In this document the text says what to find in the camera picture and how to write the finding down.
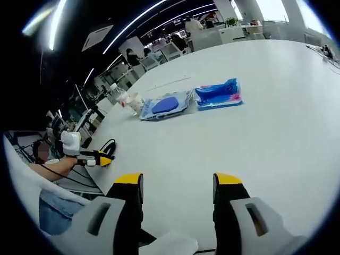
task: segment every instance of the ceiling light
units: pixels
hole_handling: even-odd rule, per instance
[[[26,36],[31,36],[40,23],[53,11],[53,7],[48,8],[44,11],[38,12],[22,29],[22,33]]]
[[[85,82],[84,82],[84,85],[85,85],[85,83],[87,82],[87,80],[90,78],[90,75],[91,75],[91,73],[94,71],[94,68],[92,68],[92,70],[90,71],[90,73],[89,73],[89,75],[87,76],[87,78],[86,78],[86,80],[85,80]]]
[[[161,26],[163,26],[163,25],[165,25],[165,24],[167,24],[167,23],[169,23],[170,21],[173,21],[173,20],[179,18],[180,16],[186,15],[186,14],[189,13],[189,12],[196,11],[196,10],[198,10],[198,9],[201,9],[201,8],[204,8],[204,7],[207,7],[207,6],[211,6],[211,5],[214,5],[214,4],[207,4],[207,5],[204,5],[204,6],[195,8],[195,9],[192,9],[192,10],[190,10],[190,11],[184,12],[184,13],[182,13],[181,15],[178,15],[178,16],[176,16],[176,17],[174,17],[174,18],[172,18],[172,19],[170,19],[170,20],[164,22],[163,24],[161,24],[161,25],[155,27],[154,30],[157,29],[157,28],[160,28]]]
[[[63,8],[65,6],[67,0],[60,0],[58,7],[53,15],[53,19],[52,19],[52,26],[51,26],[51,34],[49,36],[49,48],[51,50],[54,49],[54,40],[55,40],[55,35],[57,33],[57,28],[58,28],[58,24],[60,21],[60,17],[62,15],[63,12]]]
[[[210,10],[210,11],[206,11],[206,12],[201,12],[201,13],[199,13],[199,14],[195,14],[195,15],[193,15],[193,17],[195,17],[195,16],[198,16],[198,15],[201,15],[201,14],[205,14],[205,13],[207,13],[207,12],[213,12],[213,11],[217,11],[218,9],[216,8],[216,9],[213,9],[213,10]]]
[[[118,58],[120,58],[123,54],[119,55],[115,60],[113,60],[113,62],[107,67],[106,70],[109,70],[109,68],[118,60]]]
[[[152,31],[153,31],[153,28],[149,32],[146,32],[144,35],[142,35],[140,38],[146,36],[148,33],[152,32]]]
[[[169,6],[169,7],[167,7],[167,8],[165,8],[165,9],[161,10],[159,13],[164,12],[164,11],[166,11],[167,9],[170,9],[171,7],[173,7],[173,6],[177,5],[177,4],[180,4],[181,2],[184,2],[184,1],[186,1],[186,0],[182,0],[182,1],[178,2],[178,3],[175,3],[175,4],[173,4],[173,5]]]
[[[108,49],[112,46],[112,44],[117,41],[117,39],[125,32],[127,31],[127,29],[132,26],[137,20],[139,20],[141,17],[143,17],[145,14],[147,14],[149,11],[151,11],[152,9],[156,8],[158,5],[164,3],[167,0],[161,0],[160,2],[158,2],[157,4],[154,4],[153,6],[151,6],[150,8],[148,8],[146,11],[142,12],[141,14],[139,14],[133,21],[131,21],[125,28],[123,28],[123,30],[112,40],[112,42],[109,44],[109,46],[107,46],[107,48],[105,49],[105,51],[103,52],[103,54],[105,54]]]

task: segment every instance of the black ceiling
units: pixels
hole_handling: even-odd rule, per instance
[[[185,0],[183,2],[181,2],[181,0],[168,0],[138,20],[114,43],[110,50],[103,55],[102,53],[106,47],[127,24],[141,12],[159,2],[159,0],[122,1],[119,4],[117,1],[112,0],[78,0],[78,2],[76,2],[77,1],[75,0],[66,2],[65,11],[67,11],[67,9],[71,11],[69,11],[69,17],[67,17],[67,23],[63,26],[62,31],[58,32],[58,44],[55,46],[56,52],[53,54],[59,54],[59,58],[61,58],[63,62],[63,67],[67,67],[67,70],[79,82],[85,80],[93,67],[95,68],[92,74],[94,76],[104,71],[118,55],[117,47],[126,40],[126,36],[134,29],[136,30],[130,34],[130,37],[141,37],[152,28],[179,14],[213,3],[212,0]],[[161,12],[141,27],[137,28],[153,15],[177,2],[181,3]],[[207,6],[192,12],[192,14],[211,10],[213,8],[214,6]],[[81,52],[88,34],[109,24],[113,24],[114,26],[105,39],[92,48]],[[148,43],[147,37],[142,38],[141,41],[144,44]]]
[[[118,46],[126,40],[126,37],[133,30],[135,31],[129,37],[141,37],[152,28],[179,14],[213,3],[213,0],[167,0],[139,19],[103,55],[106,47],[127,24],[159,1],[68,0],[58,27],[54,51],[48,49],[46,42],[41,45],[42,37],[46,36],[43,33],[43,27],[46,26],[47,21],[44,21],[45,24],[42,23],[32,37],[23,36],[21,30],[40,7],[46,3],[57,4],[59,1],[30,0],[22,1],[20,4],[13,2],[12,4],[15,7],[12,7],[12,9],[18,10],[20,7],[21,11],[15,16],[15,22],[10,27],[11,33],[13,33],[11,35],[13,41],[10,42],[8,51],[13,55],[8,66],[12,76],[15,77],[15,86],[9,86],[7,94],[15,95],[13,104],[18,106],[16,109],[20,109],[17,110],[20,113],[10,113],[10,119],[21,114],[22,118],[27,120],[20,120],[19,126],[9,121],[9,128],[39,129],[35,128],[34,125],[32,126],[31,122],[36,121],[38,123],[48,110],[59,109],[62,104],[68,102],[69,97],[73,94],[74,85],[65,81],[71,79],[82,86],[90,70],[94,68],[89,79],[89,82],[92,82],[93,78],[105,71],[119,55]],[[207,6],[190,14],[195,15],[214,8],[214,5]],[[137,28],[157,13],[159,14]],[[102,42],[81,52],[90,32],[110,24],[113,25],[113,28]],[[141,41],[147,44],[148,38],[144,37]],[[42,56],[42,82],[40,82],[42,48],[44,48],[44,54]],[[22,122],[25,124],[30,122],[30,125],[24,127]]]

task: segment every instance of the plastic cup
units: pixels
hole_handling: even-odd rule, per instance
[[[116,101],[119,102],[121,106],[125,107],[126,101],[129,97],[129,94],[127,92],[124,92],[116,98]]]
[[[142,112],[145,102],[140,94],[136,92],[126,99],[126,103],[139,115]]]

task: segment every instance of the white table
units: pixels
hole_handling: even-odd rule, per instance
[[[305,44],[279,40],[216,46],[161,65],[130,90],[157,97],[237,77],[244,104],[160,122],[115,105],[91,147],[115,138],[116,159],[89,173],[106,193],[118,176],[142,172],[142,227],[155,236],[176,229],[200,250],[216,245],[214,172],[238,176],[292,234],[310,236],[340,185],[340,76],[330,66]]]

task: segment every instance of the person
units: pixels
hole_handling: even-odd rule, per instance
[[[4,147],[13,186],[32,220],[47,236],[64,233],[71,226],[72,217],[90,201],[54,184],[61,176],[39,164],[26,165],[8,139],[4,140]],[[67,176],[77,162],[76,158],[63,157],[44,165]]]
[[[132,66],[132,69],[138,75],[138,77],[142,77],[145,74],[145,69],[139,62],[141,58],[137,56],[137,54],[133,52],[133,50],[130,48],[126,49],[126,58],[128,63]]]
[[[140,64],[139,60],[141,59],[132,49],[126,49],[126,57],[127,61],[131,66],[137,66]]]
[[[166,44],[167,44],[166,39],[165,39],[163,36],[160,37],[160,39],[159,39],[159,45],[160,45],[161,47],[164,47]]]
[[[179,35],[174,34],[171,36],[172,42],[177,46],[178,49],[180,49],[180,51],[184,50],[187,45],[185,43],[185,41],[179,37]]]
[[[162,59],[162,53],[160,51],[152,52],[149,48],[144,49],[144,56],[145,57],[152,57],[156,61],[160,61]]]
[[[107,94],[107,89],[105,88],[104,85],[101,85],[101,89],[103,90],[103,93],[104,93],[104,94]]]
[[[206,21],[206,28],[209,29],[209,28],[213,28],[214,27],[214,24],[211,20],[207,20]]]
[[[203,30],[203,26],[198,20],[195,20],[192,16],[186,16],[185,29],[188,33],[192,34],[200,30]]]
[[[48,136],[48,139],[50,140],[52,145],[55,145],[55,136],[52,129],[52,118],[50,116],[46,116],[47,121],[47,127],[46,127],[46,133]]]

